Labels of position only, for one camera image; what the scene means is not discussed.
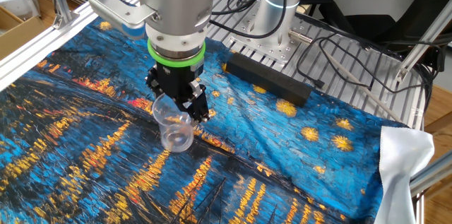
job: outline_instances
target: green ring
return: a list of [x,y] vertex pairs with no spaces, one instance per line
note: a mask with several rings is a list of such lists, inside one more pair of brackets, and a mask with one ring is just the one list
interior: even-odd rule
[[170,61],[161,57],[160,55],[157,54],[157,52],[155,52],[153,46],[150,44],[150,39],[148,39],[148,51],[149,54],[154,58],[154,60],[162,65],[172,68],[183,68],[197,64],[200,60],[204,58],[204,54],[206,53],[206,42],[203,43],[201,51],[195,57],[185,61]]

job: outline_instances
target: black foam block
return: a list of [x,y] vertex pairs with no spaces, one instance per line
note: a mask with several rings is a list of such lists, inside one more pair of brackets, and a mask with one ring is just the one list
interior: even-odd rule
[[229,59],[226,71],[299,107],[304,106],[312,91],[304,83],[238,53]]

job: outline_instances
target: black mount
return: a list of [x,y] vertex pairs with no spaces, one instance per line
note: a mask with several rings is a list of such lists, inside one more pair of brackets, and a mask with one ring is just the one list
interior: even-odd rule
[[206,87],[196,81],[203,72],[203,63],[201,60],[192,66],[174,68],[155,62],[146,85],[156,97],[164,93],[172,98],[179,110],[187,112],[197,123],[207,122],[210,117]]

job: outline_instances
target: white cable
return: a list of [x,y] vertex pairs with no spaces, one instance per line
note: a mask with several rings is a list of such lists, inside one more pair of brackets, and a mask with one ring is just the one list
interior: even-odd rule
[[[317,43],[314,43],[314,44],[318,48],[320,48],[320,46]],[[348,78],[350,78],[355,83],[361,83],[357,78],[355,78],[355,76],[353,76],[353,74],[351,74],[344,66],[342,66],[342,64],[339,61],[334,59],[331,54],[329,54],[327,51],[325,51],[325,55],[330,59],[330,61],[334,65],[336,65],[338,67],[338,69],[340,69],[342,72],[344,72],[348,76]],[[395,121],[403,123],[402,120],[396,114],[394,114],[394,112],[392,110],[390,110],[374,94],[372,94],[369,89],[365,88],[364,86],[359,86],[359,87],[361,88],[362,91],[364,91],[364,93],[366,93],[369,96],[369,98],[371,98],[379,107],[381,107],[385,112],[387,112]]]

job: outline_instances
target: white cloth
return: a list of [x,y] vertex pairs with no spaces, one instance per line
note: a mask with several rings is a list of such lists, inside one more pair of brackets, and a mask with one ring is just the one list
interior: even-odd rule
[[375,224],[415,223],[410,178],[434,153],[433,136],[406,128],[381,127],[380,175],[383,199]]

